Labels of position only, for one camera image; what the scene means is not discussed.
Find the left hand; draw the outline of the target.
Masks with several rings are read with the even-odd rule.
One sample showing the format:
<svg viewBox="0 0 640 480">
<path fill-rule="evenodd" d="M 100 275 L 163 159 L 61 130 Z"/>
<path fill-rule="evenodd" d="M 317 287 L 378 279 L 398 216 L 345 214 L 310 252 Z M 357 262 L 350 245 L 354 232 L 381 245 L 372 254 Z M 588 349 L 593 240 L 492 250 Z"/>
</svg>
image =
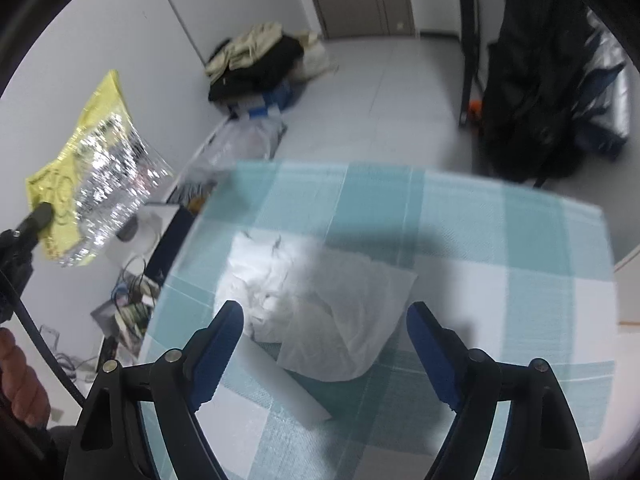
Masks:
<svg viewBox="0 0 640 480">
<path fill-rule="evenodd" d="M 46 428 L 51 413 L 47 391 L 6 328 L 1 330 L 0 360 L 2 393 L 14 417 L 30 428 Z"/>
</svg>

